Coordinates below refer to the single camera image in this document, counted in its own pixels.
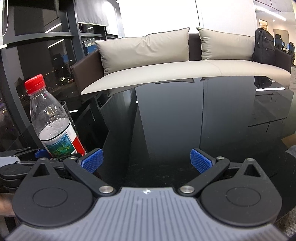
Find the red bottle cap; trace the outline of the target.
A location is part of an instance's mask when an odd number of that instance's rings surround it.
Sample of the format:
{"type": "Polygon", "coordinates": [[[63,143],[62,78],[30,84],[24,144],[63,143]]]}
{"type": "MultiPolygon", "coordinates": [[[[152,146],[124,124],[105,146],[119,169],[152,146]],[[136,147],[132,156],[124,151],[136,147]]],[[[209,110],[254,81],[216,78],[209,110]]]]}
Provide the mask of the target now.
{"type": "Polygon", "coordinates": [[[45,87],[46,84],[43,75],[41,74],[38,74],[25,82],[25,89],[28,95],[31,95],[45,87]]]}

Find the black backpack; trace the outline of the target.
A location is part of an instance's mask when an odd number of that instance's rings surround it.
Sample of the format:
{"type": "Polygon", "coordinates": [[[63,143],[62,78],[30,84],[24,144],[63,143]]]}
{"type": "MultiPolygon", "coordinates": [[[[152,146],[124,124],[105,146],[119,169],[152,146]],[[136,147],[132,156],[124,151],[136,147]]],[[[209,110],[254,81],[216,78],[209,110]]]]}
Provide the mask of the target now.
{"type": "Polygon", "coordinates": [[[263,28],[258,28],[255,31],[255,44],[252,61],[268,65],[275,64],[274,38],[263,28]]]}

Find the right beige cushion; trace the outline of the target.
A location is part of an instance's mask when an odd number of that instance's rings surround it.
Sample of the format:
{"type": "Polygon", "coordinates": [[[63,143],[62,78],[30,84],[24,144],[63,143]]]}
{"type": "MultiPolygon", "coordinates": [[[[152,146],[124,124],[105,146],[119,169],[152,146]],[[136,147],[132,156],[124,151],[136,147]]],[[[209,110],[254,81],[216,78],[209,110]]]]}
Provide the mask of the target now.
{"type": "Polygon", "coordinates": [[[251,60],[255,37],[197,28],[202,60],[251,60]]]}

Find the left beige cushion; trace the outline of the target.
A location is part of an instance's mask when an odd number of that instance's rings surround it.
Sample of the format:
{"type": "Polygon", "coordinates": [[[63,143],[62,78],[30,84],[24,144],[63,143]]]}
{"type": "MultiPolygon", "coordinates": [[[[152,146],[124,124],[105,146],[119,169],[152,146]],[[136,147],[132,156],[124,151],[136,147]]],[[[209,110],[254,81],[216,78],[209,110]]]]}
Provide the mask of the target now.
{"type": "Polygon", "coordinates": [[[189,61],[189,28],[144,37],[95,41],[104,74],[141,66],[189,61]]]}

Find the clear glass mug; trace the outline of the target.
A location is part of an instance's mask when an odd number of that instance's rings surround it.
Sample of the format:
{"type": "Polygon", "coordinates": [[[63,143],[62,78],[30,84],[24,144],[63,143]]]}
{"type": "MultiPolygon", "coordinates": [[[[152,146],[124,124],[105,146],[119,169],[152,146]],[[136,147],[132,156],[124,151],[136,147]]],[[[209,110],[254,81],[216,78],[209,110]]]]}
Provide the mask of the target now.
{"type": "Polygon", "coordinates": [[[74,121],[73,121],[73,119],[72,119],[71,113],[70,113],[69,110],[68,110],[68,107],[67,107],[66,101],[64,101],[64,100],[63,100],[63,101],[60,101],[60,104],[62,105],[62,107],[64,108],[64,110],[65,110],[65,112],[66,112],[66,114],[67,114],[67,116],[69,117],[70,123],[71,123],[72,127],[74,128],[74,131],[75,131],[77,137],[79,137],[79,134],[78,134],[77,128],[76,128],[76,126],[75,126],[75,124],[74,124],[74,121]]]}

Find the clear plastic water bottle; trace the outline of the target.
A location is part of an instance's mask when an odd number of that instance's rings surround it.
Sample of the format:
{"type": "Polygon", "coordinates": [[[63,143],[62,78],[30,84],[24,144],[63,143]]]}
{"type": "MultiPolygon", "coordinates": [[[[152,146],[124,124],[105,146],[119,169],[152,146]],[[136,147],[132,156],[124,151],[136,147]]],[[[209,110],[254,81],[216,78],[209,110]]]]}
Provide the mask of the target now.
{"type": "Polygon", "coordinates": [[[46,87],[29,97],[33,128],[51,156],[59,158],[78,153],[84,156],[86,150],[60,102],[46,87]]]}

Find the beige cushion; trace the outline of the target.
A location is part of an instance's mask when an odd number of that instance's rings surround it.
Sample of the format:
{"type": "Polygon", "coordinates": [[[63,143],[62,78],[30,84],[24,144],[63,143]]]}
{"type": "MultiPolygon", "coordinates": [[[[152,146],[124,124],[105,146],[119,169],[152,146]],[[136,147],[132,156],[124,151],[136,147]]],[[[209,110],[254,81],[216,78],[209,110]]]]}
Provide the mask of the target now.
{"type": "Polygon", "coordinates": [[[189,61],[189,28],[144,37],[95,41],[104,74],[141,66],[189,61]]]}
{"type": "Polygon", "coordinates": [[[251,60],[255,37],[197,28],[202,60],[251,60]]]}

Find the beige brown sofa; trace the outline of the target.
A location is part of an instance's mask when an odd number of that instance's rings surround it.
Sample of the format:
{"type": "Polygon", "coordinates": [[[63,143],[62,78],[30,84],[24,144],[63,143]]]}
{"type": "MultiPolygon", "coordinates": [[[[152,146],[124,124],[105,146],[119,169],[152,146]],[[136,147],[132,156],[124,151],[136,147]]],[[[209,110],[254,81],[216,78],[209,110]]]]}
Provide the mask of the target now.
{"type": "Polygon", "coordinates": [[[80,94],[107,91],[109,95],[148,83],[189,81],[199,77],[266,76],[281,85],[290,85],[291,56],[275,49],[274,65],[249,60],[202,60],[201,39],[189,35],[190,59],[185,62],[163,63],[121,70],[104,75],[98,50],[71,66],[80,94]]]}

